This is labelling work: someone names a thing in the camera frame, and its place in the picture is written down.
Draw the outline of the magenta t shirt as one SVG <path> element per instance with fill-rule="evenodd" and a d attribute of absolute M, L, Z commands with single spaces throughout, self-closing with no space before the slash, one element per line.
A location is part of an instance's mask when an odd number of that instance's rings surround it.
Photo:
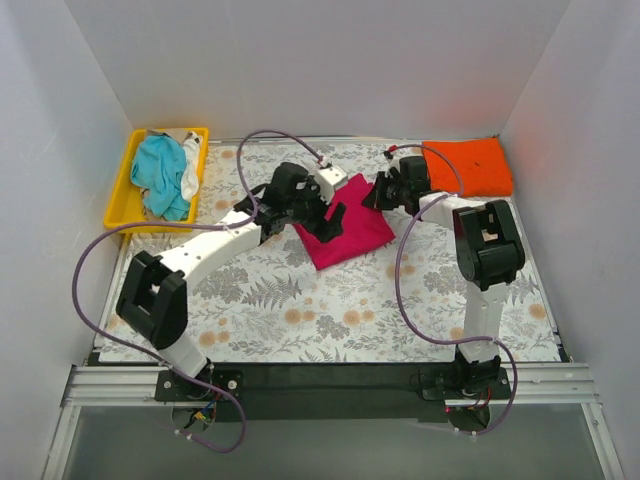
<path fill-rule="evenodd" d="M 336 193 L 335 200 L 346 206 L 343 233 L 328 243 L 321 243 L 301 225 L 293 225 L 318 271 L 375 251 L 395 239 L 383 214 L 361 205 L 372 187 L 358 173 Z"/>

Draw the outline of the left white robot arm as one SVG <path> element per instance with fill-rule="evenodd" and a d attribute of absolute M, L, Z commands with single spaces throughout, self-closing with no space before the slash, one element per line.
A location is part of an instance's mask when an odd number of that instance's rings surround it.
<path fill-rule="evenodd" d="M 213 386 L 209 361 L 187 333 L 187 297 L 215 270 L 284 230 L 302 226 L 322 243 L 343 232 L 346 207 L 336 193 L 347 174 L 327 164 L 315 172 L 284 162 L 210 230 L 158 255 L 142 251 L 132 259 L 116 313 L 144 337 L 161 361 L 181 371 L 178 387 L 193 400 Z"/>

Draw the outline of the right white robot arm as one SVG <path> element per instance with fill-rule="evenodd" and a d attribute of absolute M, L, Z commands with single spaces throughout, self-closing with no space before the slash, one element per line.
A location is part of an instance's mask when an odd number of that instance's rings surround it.
<path fill-rule="evenodd" d="M 509 204 L 504 200 L 480 202 L 432 188 L 426 160 L 421 156 L 396 158 L 376 175 L 362 205 L 377 211 L 403 208 L 411 217 L 400 238 L 394 268 L 394 287 L 400 316 L 419 338 L 433 345 L 455 348 L 451 385 L 464 397 L 475 397 L 499 381 L 501 353 L 514 360 L 499 339 L 507 287 L 525 264 L 521 236 Z M 409 319 L 403 304 L 400 267 L 413 227 L 426 222 L 453 232 L 459 272 L 466 282 L 464 337 L 444 340 L 421 333 Z"/>

